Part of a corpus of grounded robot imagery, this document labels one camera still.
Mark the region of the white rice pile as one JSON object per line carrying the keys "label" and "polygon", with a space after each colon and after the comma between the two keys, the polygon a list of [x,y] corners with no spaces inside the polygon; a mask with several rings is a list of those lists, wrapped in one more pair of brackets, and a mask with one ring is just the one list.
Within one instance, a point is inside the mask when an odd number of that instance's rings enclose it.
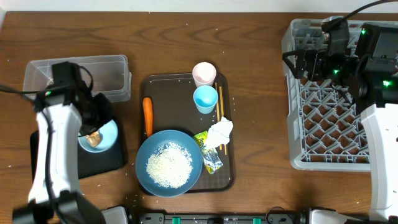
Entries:
{"label": "white rice pile", "polygon": [[187,183],[193,170],[191,154],[177,143],[161,145],[146,163],[146,172],[156,185],[177,189]]}

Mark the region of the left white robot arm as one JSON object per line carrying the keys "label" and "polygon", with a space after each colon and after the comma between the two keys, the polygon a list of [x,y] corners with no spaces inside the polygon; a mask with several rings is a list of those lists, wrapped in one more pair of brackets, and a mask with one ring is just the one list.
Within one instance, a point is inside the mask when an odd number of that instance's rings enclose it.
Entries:
{"label": "left white robot arm", "polygon": [[37,91],[34,111],[39,127],[37,163],[28,204],[12,213],[13,223],[130,223],[124,206],[100,210],[84,198],[78,178],[78,137],[99,130],[114,118],[110,101],[92,95],[93,84],[72,62],[52,65],[53,84]]}

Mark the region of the large dark blue plate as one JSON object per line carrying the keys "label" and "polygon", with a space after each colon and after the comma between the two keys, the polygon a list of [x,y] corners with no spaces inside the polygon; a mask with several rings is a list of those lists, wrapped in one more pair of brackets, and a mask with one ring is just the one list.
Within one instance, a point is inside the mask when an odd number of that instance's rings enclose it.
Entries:
{"label": "large dark blue plate", "polygon": [[[191,154],[193,170],[187,183],[177,189],[159,187],[146,172],[146,163],[151,154],[161,145],[174,142],[187,149]],[[144,141],[136,157],[136,175],[139,183],[150,194],[160,197],[174,197],[188,192],[197,182],[203,167],[201,150],[198,144],[189,135],[176,130],[165,130],[153,134]]]}

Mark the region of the brown food scrap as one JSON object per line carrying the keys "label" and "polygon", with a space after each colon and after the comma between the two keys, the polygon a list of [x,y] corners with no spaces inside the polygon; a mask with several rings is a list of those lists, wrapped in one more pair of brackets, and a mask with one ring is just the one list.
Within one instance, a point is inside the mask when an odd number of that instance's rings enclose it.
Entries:
{"label": "brown food scrap", "polygon": [[88,144],[91,147],[96,147],[96,146],[98,146],[101,143],[102,137],[100,135],[100,132],[96,131],[96,132],[93,132],[90,135],[87,135],[86,136],[86,140],[88,141]]}

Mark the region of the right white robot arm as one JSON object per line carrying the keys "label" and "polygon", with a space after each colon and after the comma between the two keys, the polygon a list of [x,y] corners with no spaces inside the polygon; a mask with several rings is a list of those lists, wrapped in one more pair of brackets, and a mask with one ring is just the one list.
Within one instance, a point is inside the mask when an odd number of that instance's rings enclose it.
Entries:
{"label": "right white robot arm", "polygon": [[366,223],[397,222],[397,23],[295,19],[282,39],[290,163],[370,172]]}

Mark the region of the small light blue bowl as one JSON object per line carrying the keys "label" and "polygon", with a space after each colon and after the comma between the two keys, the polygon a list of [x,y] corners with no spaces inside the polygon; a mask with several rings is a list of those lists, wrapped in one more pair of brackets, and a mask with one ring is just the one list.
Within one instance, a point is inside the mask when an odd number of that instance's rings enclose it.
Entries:
{"label": "small light blue bowl", "polygon": [[[106,123],[99,128],[96,133],[91,136],[83,136],[78,138],[79,146],[84,150],[92,153],[100,153],[112,148],[118,138],[118,126],[114,120]],[[90,140],[98,141],[96,146],[90,144]]]}

